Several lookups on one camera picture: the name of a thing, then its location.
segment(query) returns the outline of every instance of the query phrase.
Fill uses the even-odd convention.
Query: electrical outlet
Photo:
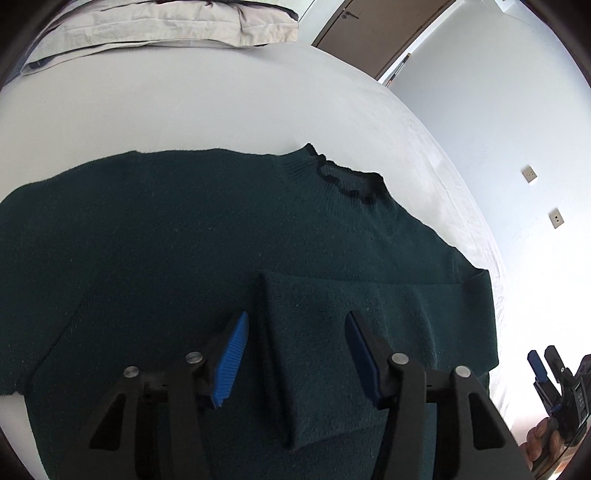
[[[527,183],[533,182],[538,176],[535,174],[534,169],[531,168],[529,165],[526,166],[523,170],[521,170],[521,174],[527,180]]]
[[[564,223],[564,219],[562,218],[562,215],[560,214],[557,208],[550,212],[550,220],[552,221],[552,225],[554,225],[554,228],[558,228],[560,225]]]

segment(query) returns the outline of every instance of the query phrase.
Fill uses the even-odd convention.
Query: white bed sheet
[[[0,200],[23,184],[129,150],[285,154],[308,142],[340,165],[382,174],[398,203],[490,271],[501,360],[491,397],[511,426],[505,271],[484,217],[410,110],[325,52],[301,43],[143,47],[17,78],[0,93]],[[25,412],[19,395],[0,397],[0,425],[36,478],[46,478]]]

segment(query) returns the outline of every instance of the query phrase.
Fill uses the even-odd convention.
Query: human hand
[[[542,454],[542,437],[546,433],[549,419],[546,418],[538,423],[527,433],[527,441],[519,446],[521,453],[531,470],[534,462]],[[564,439],[560,436],[558,430],[552,433],[550,437],[550,457],[554,462],[564,449]]]

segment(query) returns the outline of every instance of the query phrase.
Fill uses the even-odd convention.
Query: metal screw
[[[472,374],[470,369],[468,367],[464,367],[463,365],[456,367],[456,373],[462,378],[468,378]]]
[[[203,360],[203,355],[201,352],[189,352],[185,355],[185,360],[188,364],[198,364]]]
[[[139,374],[139,368],[134,367],[133,365],[131,367],[127,367],[125,370],[123,370],[123,376],[125,378],[137,377],[138,374]]]
[[[408,357],[404,353],[395,353],[392,356],[392,362],[397,365],[406,365],[408,363]]]

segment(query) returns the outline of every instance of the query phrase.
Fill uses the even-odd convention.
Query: sweater
[[[345,314],[426,368],[497,363],[488,272],[311,145],[287,155],[128,152],[0,204],[0,394],[25,395],[41,460],[65,452],[125,367],[166,369],[229,315],[251,333],[203,419],[219,480],[370,478],[385,412],[365,399]],[[434,410],[426,420],[426,478]]]

